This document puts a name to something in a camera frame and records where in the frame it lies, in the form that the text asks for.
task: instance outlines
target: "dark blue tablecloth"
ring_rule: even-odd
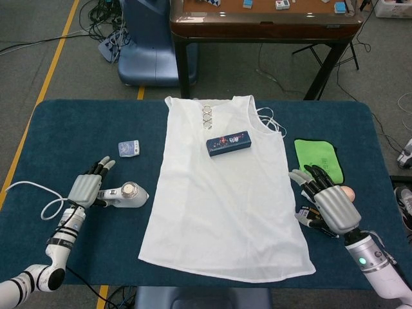
[[[411,278],[411,252],[405,241],[391,182],[371,113],[357,102],[260,101],[285,126],[290,169],[298,168],[294,139],[327,140],[337,148],[345,184],[355,189],[364,229],[378,231],[388,250]],[[278,283],[247,284],[157,267],[137,259],[151,212],[162,163],[167,122],[162,101],[53,100],[35,110],[13,182],[31,180],[67,196],[79,173],[110,155],[117,161],[102,188],[134,181],[150,194],[139,209],[92,208],[68,260],[91,284],[167,286],[272,286],[284,288],[370,288],[342,239],[303,227],[317,272]],[[139,139],[140,156],[119,158],[117,144]],[[294,187],[297,206],[308,204]],[[0,281],[28,265],[48,264],[46,240],[60,218],[42,221],[42,208],[54,198],[22,185],[12,189],[0,212]],[[79,283],[68,274],[65,283]]]

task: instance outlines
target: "white box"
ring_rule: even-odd
[[[412,18],[412,0],[407,3],[385,2],[378,0],[375,7],[376,17]]]
[[[276,0],[275,7],[276,10],[287,10],[290,8],[290,3],[288,0]]]

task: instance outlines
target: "white handheld device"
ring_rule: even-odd
[[[149,198],[148,193],[135,182],[126,182],[120,188],[100,190],[97,198],[117,208],[138,208]]]

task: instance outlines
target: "yellow floor line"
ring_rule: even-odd
[[[139,92],[137,93],[137,99],[143,100],[144,97],[144,86],[139,87]]]
[[[108,294],[109,294],[109,286],[108,285],[101,285],[100,290],[98,291],[98,293],[100,294],[100,296],[107,299]],[[96,309],[104,309],[105,305],[106,305],[106,302],[103,299],[101,299],[101,298],[97,299]]]
[[[71,22],[73,21],[73,16],[75,15],[75,12],[76,12],[76,9],[77,9],[78,5],[79,5],[79,0],[74,0],[73,5],[71,6],[69,16],[68,16],[67,21],[66,21],[66,25],[64,26],[62,36],[67,35],[69,33]],[[34,108],[37,105],[39,105],[39,103],[42,102],[44,100],[44,97],[46,96],[48,86],[49,86],[50,81],[52,79],[52,76],[53,76],[54,70],[56,68],[57,62],[59,61],[59,57],[60,57],[60,54],[62,52],[65,41],[66,41],[66,39],[60,39],[59,40],[59,45],[57,45],[56,52],[54,54],[53,60],[51,61],[49,70],[48,70],[46,78],[43,82],[43,86],[40,90],[39,96],[37,97],[37,101],[35,103]],[[17,163],[18,163],[19,159],[20,159],[21,150],[23,149],[24,141],[26,140],[28,126],[29,126],[30,121],[32,119],[32,115],[30,115],[30,119],[27,123],[26,129],[24,130],[23,136],[20,140],[19,147],[17,147],[17,151],[14,155],[14,159],[13,159],[12,164],[11,164],[9,170],[8,170],[6,180],[5,180],[5,182],[4,182],[4,184],[1,188],[1,191],[0,191],[0,210],[3,207],[3,203],[4,203],[5,198],[6,198],[6,188],[8,186],[10,186],[10,184],[12,182],[12,178],[13,178],[13,175],[14,175],[14,172],[15,172],[15,168],[17,166]]]

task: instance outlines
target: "table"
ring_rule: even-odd
[[[299,166],[295,138],[327,140],[337,148],[345,184],[357,194],[361,227],[379,233],[411,280],[410,251],[370,110],[358,102],[257,101],[257,106],[271,107],[287,128],[284,141],[290,169]],[[52,100],[36,108],[13,182],[31,180],[67,196],[79,173],[109,155],[117,163],[103,189],[134,181],[150,194],[139,209],[90,208],[68,260],[72,269],[92,285],[370,288],[342,239],[306,227],[302,231],[317,272],[277,283],[240,283],[138,260],[163,158],[167,111],[159,100]],[[119,158],[117,144],[134,139],[140,141],[140,156]],[[308,205],[299,188],[293,188],[297,207]],[[7,194],[0,211],[0,282],[28,265],[50,263],[44,254],[46,240],[60,217],[41,221],[40,212],[52,199],[48,192],[28,185]],[[64,283],[80,281],[68,274]]]
[[[331,50],[304,100],[314,100],[363,23],[355,0],[345,0],[347,13],[335,15],[334,4],[290,0],[289,10],[276,10],[274,0],[222,0],[220,7],[196,0],[171,0],[170,25],[176,51],[180,92],[190,97],[186,47],[192,42],[272,42],[327,44]]]

